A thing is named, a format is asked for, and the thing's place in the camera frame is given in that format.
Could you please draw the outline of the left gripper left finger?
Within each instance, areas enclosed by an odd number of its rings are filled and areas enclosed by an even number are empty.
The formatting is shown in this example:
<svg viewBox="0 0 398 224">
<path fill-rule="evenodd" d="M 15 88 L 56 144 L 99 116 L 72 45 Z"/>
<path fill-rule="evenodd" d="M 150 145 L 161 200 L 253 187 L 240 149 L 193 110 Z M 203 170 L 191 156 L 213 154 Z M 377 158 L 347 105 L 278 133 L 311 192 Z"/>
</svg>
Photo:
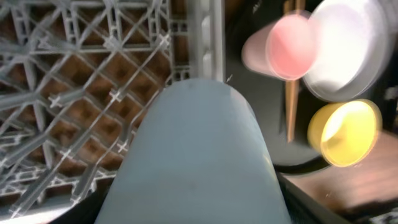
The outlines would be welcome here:
<svg viewBox="0 0 398 224">
<path fill-rule="evenodd" d="M 107 190 L 95 191 L 49 224 L 94 224 L 107 194 Z"/>
</svg>

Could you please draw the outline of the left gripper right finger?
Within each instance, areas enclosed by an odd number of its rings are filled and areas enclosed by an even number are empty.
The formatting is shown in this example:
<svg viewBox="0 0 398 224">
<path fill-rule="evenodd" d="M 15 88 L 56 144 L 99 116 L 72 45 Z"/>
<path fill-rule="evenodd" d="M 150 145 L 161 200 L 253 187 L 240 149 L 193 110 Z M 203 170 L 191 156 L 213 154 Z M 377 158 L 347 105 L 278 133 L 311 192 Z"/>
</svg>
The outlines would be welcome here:
<svg viewBox="0 0 398 224">
<path fill-rule="evenodd" d="M 293 224 L 350 224 L 348 220 L 319 204 L 282 174 L 277 173 L 277 178 Z"/>
</svg>

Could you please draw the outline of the pink plastic cup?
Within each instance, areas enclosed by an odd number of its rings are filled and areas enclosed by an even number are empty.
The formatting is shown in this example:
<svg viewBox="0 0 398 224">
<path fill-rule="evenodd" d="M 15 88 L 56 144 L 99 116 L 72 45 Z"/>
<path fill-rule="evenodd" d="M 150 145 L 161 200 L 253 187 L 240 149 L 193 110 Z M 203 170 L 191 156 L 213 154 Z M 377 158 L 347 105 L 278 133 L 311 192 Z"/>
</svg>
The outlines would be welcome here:
<svg viewBox="0 0 398 224">
<path fill-rule="evenodd" d="M 302 14 L 288 14 L 251 35 L 241 58 L 248 70 L 281 80 L 298 80 L 317 56 L 313 24 Z"/>
</svg>

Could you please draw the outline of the blue plastic cup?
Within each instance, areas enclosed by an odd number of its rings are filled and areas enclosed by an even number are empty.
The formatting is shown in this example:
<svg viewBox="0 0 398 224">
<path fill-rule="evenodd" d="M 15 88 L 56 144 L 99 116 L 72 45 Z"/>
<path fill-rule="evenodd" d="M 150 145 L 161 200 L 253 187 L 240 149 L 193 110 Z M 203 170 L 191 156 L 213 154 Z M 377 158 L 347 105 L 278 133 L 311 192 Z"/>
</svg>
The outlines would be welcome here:
<svg viewBox="0 0 398 224">
<path fill-rule="evenodd" d="M 289 223 L 249 103 L 214 80 L 174 83 L 142 121 L 97 223 Z"/>
</svg>

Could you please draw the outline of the yellow bowl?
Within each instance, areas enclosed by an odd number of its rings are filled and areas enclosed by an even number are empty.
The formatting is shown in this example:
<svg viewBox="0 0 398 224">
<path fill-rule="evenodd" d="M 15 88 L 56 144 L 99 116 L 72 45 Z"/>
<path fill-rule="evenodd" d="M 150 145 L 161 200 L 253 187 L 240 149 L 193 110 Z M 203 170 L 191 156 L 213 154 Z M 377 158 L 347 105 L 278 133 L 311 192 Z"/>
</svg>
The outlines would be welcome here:
<svg viewBox="0 0 398 224">
<path fill-rule="evenodd" d="M 313 115 L 307 139 L 327 163 L 348 167 L 370 153 L 381 131 L 381 124 L 381 112 L 372 101 L 331 103 Z"/>
</svg>

